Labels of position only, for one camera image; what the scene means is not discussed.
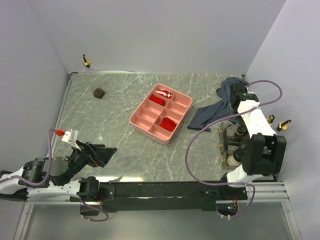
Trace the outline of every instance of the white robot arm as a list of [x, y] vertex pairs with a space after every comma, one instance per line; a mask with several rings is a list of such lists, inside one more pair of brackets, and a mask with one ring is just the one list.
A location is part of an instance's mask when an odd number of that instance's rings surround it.
[[267, 122], [261, 111], [258, 97], [248, 92], [244, 83], [231, 86], [231, 108], [241, 115], [250, 140], [243, 149], [239, 149], [238, 160], [241, 165], [226, 175], [228, 183], [250, 183], [263, 176], [279, 173], [287, 145], [286, 138], [279, 136]]

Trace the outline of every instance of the red object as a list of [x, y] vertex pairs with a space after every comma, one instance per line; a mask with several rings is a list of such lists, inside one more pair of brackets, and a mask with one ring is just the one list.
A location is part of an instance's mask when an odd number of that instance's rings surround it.
[[168, 90], [157, 89], [155, 90], [155, 93], [165, 97], [166, 99], [172, 98], [172, 94]]
[[237, 196], [237, 194], [235, 195], [235, 196], [233, 196], [233, 206], [234, 207], [237, 207], [237, 205], [238, 205], [238, 196]]
[[174, 121], [172, 121], [170, 118], [164, 117], [159, 126], [165, 130], [168, 130], [169, 132], [173, 132], [177, 124]]
[[55, 135], [57, 135], [57, 136], [59, 136], [59, 137], [61, 137], [61, 136], [63, 136], [63, 135], [65, 134], [65, 132], [62, 131], [61, 129], [58, 129], [57, 131], [58, 131], [58, 132], [55, 132]]
[[159, 104], [161, 106], [165, 105], [165, 100], [161, 99], [160, 97], [157, 97], [155, 95], [152, 95], [150, 98], [150, 101], [155, 102], [156, 104]]

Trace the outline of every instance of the red clip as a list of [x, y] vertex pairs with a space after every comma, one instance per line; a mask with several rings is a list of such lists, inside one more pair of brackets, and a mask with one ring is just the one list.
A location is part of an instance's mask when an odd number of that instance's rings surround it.
[[65, 132], [62, 131], [61, 129], [58, 129], [57, 132], [55, 132], [55, 135], [57, 135], [59, 137], [63, 136], [64, 134], [65, 134]]
[[237, 205], [238, 205], [238, 196], [237, 196], [237, 194], [235, 195], [235, 196], [233, 196], [233, 206], [236, 208], [237, 207]]

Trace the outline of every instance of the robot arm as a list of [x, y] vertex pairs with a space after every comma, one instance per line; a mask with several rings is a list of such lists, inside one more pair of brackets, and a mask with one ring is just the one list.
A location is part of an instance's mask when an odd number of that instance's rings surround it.
[[82, 143], [77, 140], [77, 135], [78, 131], [76, 130], [64, 132], [62, 141], [70, 144], [73, 152], [70, 156], [54, 157], [52, 159], [49, 178], [44, 185], [35, 187], [23, 182], [19, 178], [11, 178], [12, 176], [20, 176], [32, 183], [41, 182], [48, 172], [49, 159], [36, 158], [33, 161], [27, 162], [16, 172], [0, 172], [0, 195], [19, 194], [21, 196], [21, 194], [25, 194], [25, 199], [46, 195], [51, 197], [70, 196], [79, 198], [85, 197], [83, 189], [86, 188], [85, 185], [89, 184], [90, 189], [96, 189], [96, 192], [98, 192], [99, 181], [94, 177], [88, 177], [81, 181], [70, 180], [86, 165], [93, 168], [103, 168], [115, 154], [117, 148], [106, 147], [102, 144], [92, 144], [90, 142]]
[[248, 92], [244, 83], [231, 86], [230, 106], [234, 111], [243, 113], [253, 107], [256, 109], [241, 115], [250, 139], [237, 151], [242, 164], [226, 175], [229, 183], [250, 183], [257, 178], [280, 172], [287, 140], [271, 128], [259, 104], [257, 95]]

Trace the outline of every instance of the cable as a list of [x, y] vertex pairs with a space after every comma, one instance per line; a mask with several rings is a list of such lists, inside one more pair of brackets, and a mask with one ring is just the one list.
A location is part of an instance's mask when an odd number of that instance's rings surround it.
[[50, 172], [51, 172], [51, 167], [52, 167], [52, 147], [51, 147], [51, 138], [50, 138], [50, 133], [51, 132], [55, 132], [57, 133], [58, 130], [55, 130], [55, 129], [49, 129], [48, 131], [48, 136], [47, 136], [47, 142], [48, 142], [48, 157], [49, 157], [49, 166], [48, 166], [48, 170], [44, 176], [44, 178], [42, 179], [42, 181], [40, 182], [32, 182], [32, 181], [28, 181], [26, 179], [24, 179], [22, 176], [19, 176], [19, 175], [13, 175], [11, 177], [8, 177], [8, 178], [5, 178], [5, 179], [2, 179], [0, 180], [0, 184], [5, 182], [5, 181], [8, 181], [10, 179], [20, 179], [22, 182], [30, 185], [30, 186], [34, 186], [34, 187], [39, 187], [39, 186], [42, 186], [46, 183], [46, 181], [48, 180], [49, 176], [50, 176]]
[[83, 205], [85, 205], [87, 208], [90, 208], [90, 209], [92, 209], [92, 210], [96, 210], [96, 211], [98, 211], [98, 212], [100, 212], [100, 213], [105, 214], [105, 218], [103, 218], [103, 219], [91, 219], [91, 218], [89, 218], [89, 217], [87, 217], [87, 216], [83, 216], [83, 215], [82, 215], [82, 217], [83, 217], [84, 219], [86, 219], [86, 220], [88, 220], [88, 221], [90, 221], [90, 222], [104, 222], [104, 221], [107, 221], [107, 220], [108, 220], [109, 214], [108, 214], [106, 211], [103, 211], [102, 209], [99, 209], [99, 208], [94, 207], [94, 206], [90, 206], [89, 204], [85, 203], [85, 201], [84, 201], [82, 198], [79, 198], [79, 200], [80, 200], [80, 202], [81, 202]]
[[246, 87], [249, 87], [250, 85], [252, 84], [256, 84], [256, 83], [270, 83], [270, 84], [273, 84], [275, 85], [278, 89], [279, 89], [279, 92], [280, 92], [280, 95], [278, 98], [276, 98], [275, 100], [272, 100], [272, 101], [267, 101], [265, 103], [261, 103], [259, 104], [259, 106], [256, 106], [256, 107], [253, 107], [247, 111], [244, 111], [244, 112], [241, 112], [241, 113], [237, 113], [237, 114], [233, 114], [233, 115], [230, 115], [230, 116], [226, 116], [226, 117], [223, 117], [223, 118], [220, 118], [218, 120], [215, 120], [214, 122], [212, 123], [209, 123], [207, 126], [205, 126], [204, 128], [202, 128], [199, 132], [197, 132], [193, 138], [191, 139], [191, 141], [189, 142], [187, 148], [186, 148], [186, 152], [185, 152], [185, 167], [187, 169], [187, 171], [189, 172], [189, 174], [191, 175], [191, 177], [193, 177], [195, 180], [197, 180], [199, 183], [201, 184], [204, 184], [204, 185], [207, 185], [207, 186], [227, 186], [227, 185], [245, 185], [245, 186], [250, 186], [253, 188], [253, 191], [252, 191], [252, 196], [251, 196], [251, 199], [249, 201], [249, 203], [247, 204], [247, 206], [239, 213], [237, 213], [236, 215], [234, 216], [230, 216], [231, 218], [235, 218], [235, 217], [238, 217], [240, 215], [242, 215], [245, 211], [247, 211], [247, 209], [251, 206], [253, 200], [254, 200], [254, 197], [255, 197], [255, 194], [256, 194], [256, 188], [253, 184], [251, 183], [245, 183], [245, 182], [222, 182], [222, 183], [210, 183], [210, 182], [206, 182], [206, 181], [202, 181], [200, 180], [199, 178], [197, 178], [190, 170], [189, 168], [189, 164], [188, 164], [188, 153], [189, 153], [189, 150], [190, 150], [190, 147], [192, 145], [192, 143], [195, 141], [195, 139], [201, 134], [203, 133], [207, 128], [209, 128], [210, 126], [218, 123], [218, 122], [221, 122], [221, 121], [224, 121], [224, 120], [228, 120], [228, 119], [232, 119], [232, 118], [235, 118], [235, 117], [239, 117], [243, 114], [247, 114], [247, 113], [250, 113], [252, 112], [253, 110], [257, 109], [258, 107], [261, 107], [261, 106], [264, 106], [264, 105], [268, 105], [268, 104], [273, 104], [275, 102], [277, 102], [281, 97], [282, 97], [282, 89], [281, 87], [276, 84], [275, 82], [273, 81], [270, 81], [270, 80], [258, 80], [258, 81], [254, 81], [254, 82], [251, 82], [249, 83]]

